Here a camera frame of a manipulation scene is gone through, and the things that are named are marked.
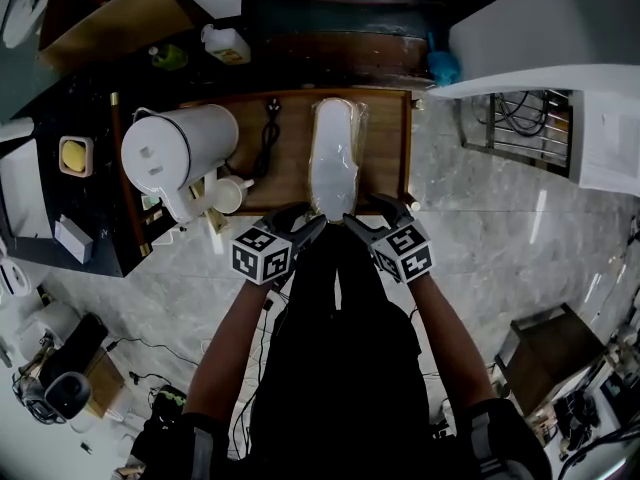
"cardboard box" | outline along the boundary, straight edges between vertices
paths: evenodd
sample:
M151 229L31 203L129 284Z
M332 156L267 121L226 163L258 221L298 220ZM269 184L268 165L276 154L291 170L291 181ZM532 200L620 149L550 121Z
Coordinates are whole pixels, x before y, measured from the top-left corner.
M103 418L124 387L124 379L104 349L99 348L85 373L91 385L90 413Z
M191 28L177 0L111 0L93 12L89 0L49 0L39 57L67 74Z

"wooden board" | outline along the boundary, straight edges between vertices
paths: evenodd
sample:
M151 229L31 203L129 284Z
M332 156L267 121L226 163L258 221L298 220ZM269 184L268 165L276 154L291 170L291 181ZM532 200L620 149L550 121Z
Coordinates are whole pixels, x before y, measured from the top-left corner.
M87 409L98 418L103 418L124 386L124 379L111 358L99 348L85 375L91 384L91 398Z
M265 103L276 97L281 110L277 123L280 138L271 154L269 174L256 180L237 214L257 215L289 203L309 200L309 157L314 108L328 97L345 98L367 105L363 165L360 171L357 213L371 213L365 193L380 192L404 200L408 189L411 148L411 93L375 89L309 89L246 94L182 105L215 103L237 119L240 140L228 164L246 179L262 148L267 122Z

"power cord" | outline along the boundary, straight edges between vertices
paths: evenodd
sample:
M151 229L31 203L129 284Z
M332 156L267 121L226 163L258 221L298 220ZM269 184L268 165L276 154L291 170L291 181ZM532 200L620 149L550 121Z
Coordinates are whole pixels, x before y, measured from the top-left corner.
M560 471L558 480L562 480L567 474L567 471L569 471L569 468L578 463L585 455L587 455L587 453L589 453L594 448L597 448L598 446L603 444L621 443L638 438L640 438L640 422L637 421L635 423L627 425L626 427L602 436L599 439L596 439L591 444L588 444L584 448L581 448L567 459L567 461L562 466L562 470Z
M542 100L542 108L535 109L535 111L539 113L538 117L536 119L527 119L527 121L531 121L532 124L530 124L529 126L525 126L516 121L516 119L520 117L517 115L517 112L524 106L527 97L530 95L529 91L525 91L523 94L524 95L522 100L517 105L514 103L516 107L513 110L509 110L509 108L507 108L508 102L504 93L498 93L495 95L497 109L501 114L501 117L496 119L495 123L504 121L515 133L517 133L521 137L533 138L536 135L539 135L544 130L547 124L547 118L549 115L549 96L547 91L543 91L542 97L531 94L532 96L535 96L536 98ZM474 98L471 99L471 112L480 124L487 124L487 121L480 119L477 116L475 111Z
M232 430L232 436L233 436L233 446L236 449L236 454L238 455L238 459L240 459L240 450L238 449L238 441L236 440L236 429L238 428L238 422L241 422L241 429L242 429L242 438L244 440L244 445L245 445L245 457L248 455L249 453L249 444L251 442L251 436L249 435L249 437L247 438L247 434L250 434L249 431L247 433L245 433L245 426L244 426L244 413L246 412L247 408L251 405L251 402L253 402L253 400L256 397L256 393L258 393L258 390L260 389L260 382L262 380L262 355L264 352L264 337L267 331L267 318L269 316L269 310L273 307L273 301L271 299L267 299L264 303L263 309L265 310L265 315L264 315L264 323L262 324L262 335L260 336L260 356L258 358L258 385L256 386L255 391L253 392L253 394L251 395L251 397L249 398L249 400L247 400L247 403L244 404L244 407L242 408L242 411L240 411L240 414L238 415L238 417L236 418L235 423L233 424L233 430Z
M122 341L128 341L129 343L135 343L135 342L139 342L142 343L145 347L149 347L149 348L164 348L167 349L169 352L171 352L174 356L176 356L178 359L180 359L181 361L185 361L187 363L190 363L194 366L198 366L198 363L196 363L195 361L192 361L191 359L187 359L186 357L182 357L181 355L176 354L173 350L171 350L169 347L167 347L166 345L150 345L149 343L147 343L146 341L144 341L142 338L118 338L116 341L114 341L113 343L111 343L107 349L105 353L111 352L114 348L116 348L120 342Z
M277 98L272 98L267 102L266 109L269 121L262 129L262 149L253 163L254 178L264 178L269 172L271 149L280 137L280 126L276 123L280 108L280 102Z
M129 372L129 377L131 378L135 386L137 386L141 380L148 379L149 377L156 377L157 379L165 381L170 386L173 386L173 384L171 384L171 381L169 379L167 379L166 377L163 377L162 375L158 375L157 373L147 373L146 375L138 375L136 372Z

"plastic bottle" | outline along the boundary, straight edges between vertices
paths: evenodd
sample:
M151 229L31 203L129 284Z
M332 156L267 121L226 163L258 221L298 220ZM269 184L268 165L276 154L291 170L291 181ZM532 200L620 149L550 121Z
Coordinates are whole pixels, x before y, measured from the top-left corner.
M151 64L165 71L181 69L189 62L187 53L174 44L165 44L160 48L152 46L149 48L149 55L152 57Z
M234 28L216 30L213 25L207 25L200 37L204 49L225 64L233 66L251 60L251 48Z

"plastic bag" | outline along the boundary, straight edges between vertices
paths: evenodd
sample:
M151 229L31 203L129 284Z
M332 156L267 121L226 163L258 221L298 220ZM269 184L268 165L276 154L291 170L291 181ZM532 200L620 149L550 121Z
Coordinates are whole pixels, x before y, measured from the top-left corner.
M364 103L327 98L315 105L310 201L329 222L342 222L355 210L367 117Z

